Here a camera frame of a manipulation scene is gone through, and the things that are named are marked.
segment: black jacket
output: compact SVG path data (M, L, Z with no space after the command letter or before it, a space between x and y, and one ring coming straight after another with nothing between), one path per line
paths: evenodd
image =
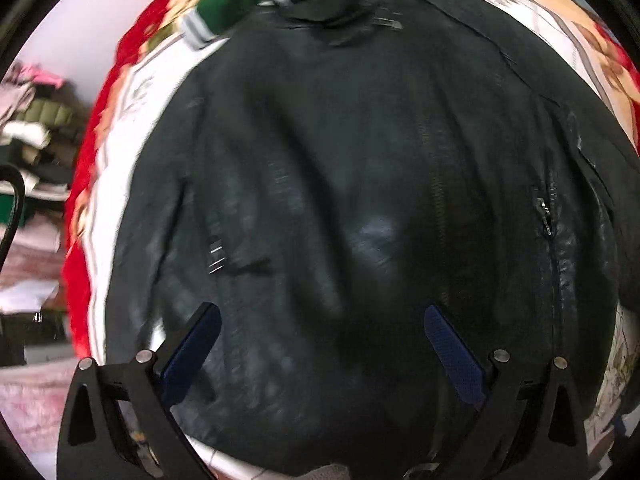
M640 305L640 164L542 40L481 0L259 7L177 91L132 180L108 362L201 301L223 332L184 431L288 474L394 478L474 411L422 331L572 365L593 409ZM226 265L208 274L210 245Z

